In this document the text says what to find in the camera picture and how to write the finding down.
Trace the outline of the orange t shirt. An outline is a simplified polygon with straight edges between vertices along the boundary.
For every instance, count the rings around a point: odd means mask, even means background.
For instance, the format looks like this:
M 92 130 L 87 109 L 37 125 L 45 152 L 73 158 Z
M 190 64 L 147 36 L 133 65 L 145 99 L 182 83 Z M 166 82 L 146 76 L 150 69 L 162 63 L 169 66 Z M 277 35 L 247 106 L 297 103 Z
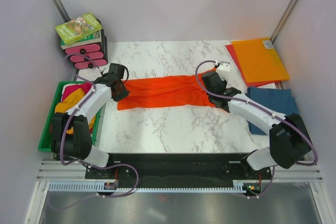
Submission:
M 127 81 L 125 87 L 130 93 L 118 102 L 119 111 L 185 105 L 214 107 L 195 75 L 134 79 Z

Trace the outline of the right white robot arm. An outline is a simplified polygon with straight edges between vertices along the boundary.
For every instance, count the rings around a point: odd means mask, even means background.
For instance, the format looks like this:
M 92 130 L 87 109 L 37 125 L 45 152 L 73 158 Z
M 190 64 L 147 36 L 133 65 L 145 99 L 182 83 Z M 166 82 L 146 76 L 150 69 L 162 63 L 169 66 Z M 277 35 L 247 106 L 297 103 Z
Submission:
M 269 110 L 238 89 L 228 88 L 227 81 L 216 71 L 202 74 L 201 79 L 212 104 L 242 117 L 269 137 L 269 147 L 252 152 L 241 164 L 240 172 L 245 178 L 254 178 L 259 170 L 269 166 L 289 169 L 311 151 L 307 129 L 298 114 Z

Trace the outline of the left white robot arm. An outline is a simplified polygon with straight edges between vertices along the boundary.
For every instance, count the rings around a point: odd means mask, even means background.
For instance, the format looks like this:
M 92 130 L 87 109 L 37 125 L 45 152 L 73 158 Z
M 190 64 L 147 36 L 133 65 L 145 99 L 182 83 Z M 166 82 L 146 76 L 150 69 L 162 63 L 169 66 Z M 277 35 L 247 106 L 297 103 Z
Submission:
M 119 102 L 129 95 L 124 85 L 128 77 L 127 67 L 110 64 L 108 72 L 92 83 L 77 104 L 52 116 L 50 148 L 63 165 L 78 161 L 97 168 L 103 178 L 114 175 L 115 165 L 109 162 L 109 154 L 92 143 L 89 123 L 108 101 Z

